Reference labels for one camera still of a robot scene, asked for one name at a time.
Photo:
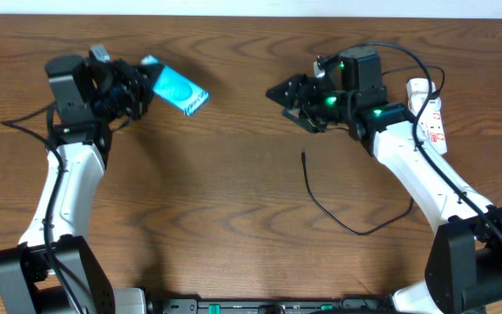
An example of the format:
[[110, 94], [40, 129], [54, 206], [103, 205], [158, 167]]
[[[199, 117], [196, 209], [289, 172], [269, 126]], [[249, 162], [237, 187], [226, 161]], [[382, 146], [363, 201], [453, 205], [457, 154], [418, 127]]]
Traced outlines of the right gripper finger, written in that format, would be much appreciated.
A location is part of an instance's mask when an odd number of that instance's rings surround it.
[[279, 85], [266, 90], [265, 96], [284, 108], [297, 108], [298, 94], [302, 89], [303, 75], [296, 74]]
[[321, 130], [318, 128], [318, 126], [314, 123], [311, 122], [308, 118], [303, 118], [301, 115], [301, 110], [296, 109], [296, 110], [287, 110], [284, 109], [282, 111], [282, 116], [289, 119], [290, 121], [294, 122], [296, 125], [304, 129], [305, 131], [309, 133], [319, 133]]

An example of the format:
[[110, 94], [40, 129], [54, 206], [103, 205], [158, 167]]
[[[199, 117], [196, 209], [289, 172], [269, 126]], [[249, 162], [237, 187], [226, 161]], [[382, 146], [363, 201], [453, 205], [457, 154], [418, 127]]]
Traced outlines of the blue Galaxy smartphone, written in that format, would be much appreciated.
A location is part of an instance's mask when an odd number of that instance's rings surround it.
[[152, 55], [147, 55], [140, 61], [141, 65], [160, 65], [162, 71], [154, 84], [153, 91], [172, 106], [182, 111], [186, 116], [196, 113], [208, 100], [209, 92], [161, 63]]

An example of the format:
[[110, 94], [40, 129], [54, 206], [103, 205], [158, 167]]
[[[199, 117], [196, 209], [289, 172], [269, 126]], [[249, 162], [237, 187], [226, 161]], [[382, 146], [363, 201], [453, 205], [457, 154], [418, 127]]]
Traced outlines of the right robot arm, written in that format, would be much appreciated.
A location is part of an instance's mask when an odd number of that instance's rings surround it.
[[310, 133], [343, 129], [387, 167], [430, 224], [434, 238], [421, 281], [385, 297], [343, 299], [341, 313], [482, 313], [502, 301], [502, 207], [474, 190], [444, 159], [435, 126], [440, 91], [423, 61], [407, 103], [389, 101], [379, 43], [319, 57], [314, 74], [267, 90]]

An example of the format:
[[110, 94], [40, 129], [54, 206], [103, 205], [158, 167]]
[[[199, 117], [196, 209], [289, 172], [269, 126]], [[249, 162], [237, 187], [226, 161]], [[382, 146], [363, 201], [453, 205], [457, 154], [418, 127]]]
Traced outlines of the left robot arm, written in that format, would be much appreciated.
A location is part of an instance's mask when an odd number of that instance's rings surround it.
[[112, 146], [110, 124], [140, 119], [164, 66], [103, 52], [45, 65], [55, 100], [44, 108], [48, 173], [18, 244], [0, 250], [0, 297], [9, 313], [152, 313], [143, 288], [115, 289], [86, 237], [93, 199]]

